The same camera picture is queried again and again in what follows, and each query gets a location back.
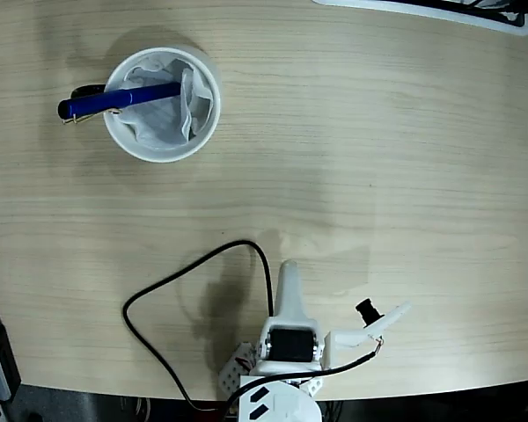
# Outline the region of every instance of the white paper cup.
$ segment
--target white paper cup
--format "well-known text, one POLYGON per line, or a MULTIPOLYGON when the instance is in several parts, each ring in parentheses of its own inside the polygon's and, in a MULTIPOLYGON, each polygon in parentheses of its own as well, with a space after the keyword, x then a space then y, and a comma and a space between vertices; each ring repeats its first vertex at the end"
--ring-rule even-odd
POLYGON ((132 156, 151 163, 172 163, 194 154, 195 151, 207 143, 213 132, 215 132, 219 116, 221 115, 221 78, 216 65, 211 59, 201 50, 189 46, 148 48, 131 55, 115 68, 112 75, 107 79, 106 91, 117 89, 128 72, 146 55, 161 52, 177 55, 184 62, 200 70, 208 80, 209 87, 213 92, 213 108, 203 130, 192 137, 185 145, 169 149, 152 149, 137 142, 133 129, 118 121, 113 114, 104 113, 104 122, 114 141, 132 156))

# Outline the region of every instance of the black cable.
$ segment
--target black cable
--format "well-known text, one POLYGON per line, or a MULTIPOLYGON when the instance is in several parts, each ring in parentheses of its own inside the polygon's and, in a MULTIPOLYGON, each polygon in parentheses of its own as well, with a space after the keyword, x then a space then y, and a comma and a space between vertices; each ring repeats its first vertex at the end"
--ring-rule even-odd
POLYGON ((121 309, 121 313, 123 315, 123 321, 125 322, 125 325, 129 328, 129 330, 133 333, 133 335, 145 346, 155 358, 157 358, 158 362, 166 369, 166 372, 170 374, 170 376, 173 378, 174 382, 176 382, 176 386, 180 390, 180 393, 186 400, 186 402, 192 406, 197 411, 217 411, 218 409, 201 409, 197 407, 193 402, 190 396, 187 394, 186 389, 184 388, 184 384, 182 384, 182 381, 180 381, 179 377, 176 375, 170 364, 166 361, 166 359, 158 352, 157 349, 154 348, 154 346, 149 343, 149 341, 141 335, 141 333, 135 328, 133 323, 131 323, 131 320, 129 319, 128 310, 129 307, 141 297, 147 295, 148 293, 167 285, 168 283, 175 281, 176 279, 179 279, 183 275, 186 275, 190 271, 194 270, 201 264, 204 264, 205 262, 209 261, 210 259, 214 258, 216 255, 219 255, 222 252, 228 251, 229 249, 235 248, 237 246, 250 246, 253 248, 258 255, 260 256, 260 260, 262 261, 262 266, 264 267, 264 275, 266 277, 266 293, 268 298, 268 314, 272 317, 274 315, 274 301, 272 299, 272 278, 270 276, 270 266, 268 264, 268 260, 266 259, 266 255, 264 255, 264 251, 260 248, 259 245, 257 245, 255 242, 251 240, 235 240, 233 242, 229 242, 227 244, 224 244, 222 246, 219 246, 218 248, 214 249, 210 253, 202 256, 201 258, 198 258, 196 261, 194 261, 189 266, 186 266, 179 270, 177 273, 174 273, 172 275, 169 275, 165 279, 162 279, 161 281, 154 283, 143 290, 139 290, 137 293, 129 297, 125 303, 123 304, 123 308, 121 309))
POLYGON ((336 418, 334 418, 334 422, 340 422, 341 415, 342 415, 342 406, 344 405, 343 401, 338 402, 338 414, 336 415, 336 418))
POLYGON ((325 422, 332 422, 333 418, 332 418, 332 415, 333 415, 333 408, 334 408, 334 402, 326 402, 326 406, 325 406, 325 417, 323 418, 323 420, 325 422))
POLYGON ((309 377, 315 377, 315 376, 328 376, 328 375, 335 375, 341 372, 348 371, 354 367, 359 367, 363 363, 366 363, 368 360, 374 358, 378 354, 379 349, 381 348, 381 345, 383 345, 383 342, 378 343, 378 346, 376 347, 375 351, 368 353, 362 356, 361 358, 358 358, 350 363, 347 363, 346 365, 342 365, 341 367, 323 369, 321 371, 294 372, 294 373, 289 373, 289 374, 269 375, 269 376, 260 378, 258 380, 251 381, 248 384, 243 385, 237 391, 231 394, 231 396, 225 402, 225 405, 223 407, 221 421, 222 422, 225 421, 225 419, 227 418, 227 413, 229 412, 229 409, 237 402, 237 400, 240 399, 240 397, 243 394, 245 394, 247 391, 250 391, 251 389, 254 389, 256 387, 259 387, 260 385, 268 384, 269 382, 274 382, 274 381, 285 381, 285 380, 293 380, 297 378, 309 378, 309 377))

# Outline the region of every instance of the wooden table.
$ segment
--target wooden table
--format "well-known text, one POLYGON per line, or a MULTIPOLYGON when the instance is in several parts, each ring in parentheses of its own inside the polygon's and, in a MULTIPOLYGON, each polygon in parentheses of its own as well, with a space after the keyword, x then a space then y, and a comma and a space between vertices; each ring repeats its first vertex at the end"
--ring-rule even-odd
MULTIPOLYGON (((528 37, 308 0, 0 0, 0 312, 25 383, 179 397, 121 305, 243 237, 273 274, 298 261, 324 331, 360 326, 364 297, 414 304, 319 398, 528 379, 528 37), (147 164, 102 119, 58 120, 74 87, 175 43, 224 80, 199 153, 147 164)), ((131 316, 212 399, 266 317, 260 263, 227 253, 131 316)))

